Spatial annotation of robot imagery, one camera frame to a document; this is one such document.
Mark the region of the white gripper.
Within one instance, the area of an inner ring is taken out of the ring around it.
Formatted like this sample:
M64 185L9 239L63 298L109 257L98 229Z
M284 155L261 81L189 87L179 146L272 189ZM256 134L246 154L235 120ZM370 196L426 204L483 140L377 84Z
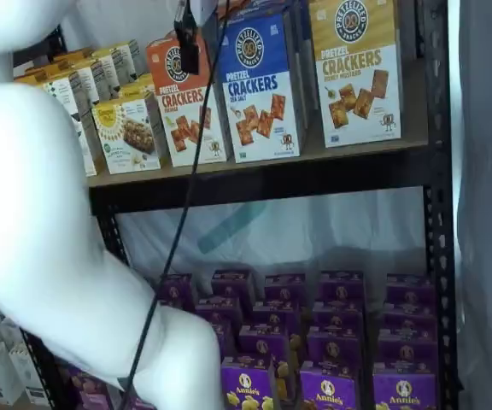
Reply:
M184 73L199 73L196 23L206 23L221 4L219 0L178 1L173 27L179 41L181 69Z

